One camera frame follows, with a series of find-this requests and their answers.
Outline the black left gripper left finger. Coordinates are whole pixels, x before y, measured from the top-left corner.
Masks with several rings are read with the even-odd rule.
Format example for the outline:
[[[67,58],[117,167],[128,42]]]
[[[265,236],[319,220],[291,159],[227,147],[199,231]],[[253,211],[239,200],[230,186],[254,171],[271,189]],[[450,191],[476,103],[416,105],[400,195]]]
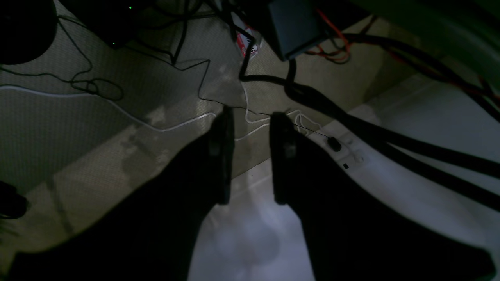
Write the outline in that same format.
[[[88,229],[47,251],[19,253],[9,281],[186,281],[203,220],[230,200],[234,114],[185,146]]]

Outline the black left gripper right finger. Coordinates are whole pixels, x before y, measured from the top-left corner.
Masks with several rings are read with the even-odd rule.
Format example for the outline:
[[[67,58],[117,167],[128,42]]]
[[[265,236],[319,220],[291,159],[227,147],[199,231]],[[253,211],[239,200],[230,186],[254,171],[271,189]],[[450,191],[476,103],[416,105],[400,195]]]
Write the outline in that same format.
[[[318,281],[490,281],[491,255],[431,231],[359,186],[284,113],[270,118],[275,202],[299,217]]]

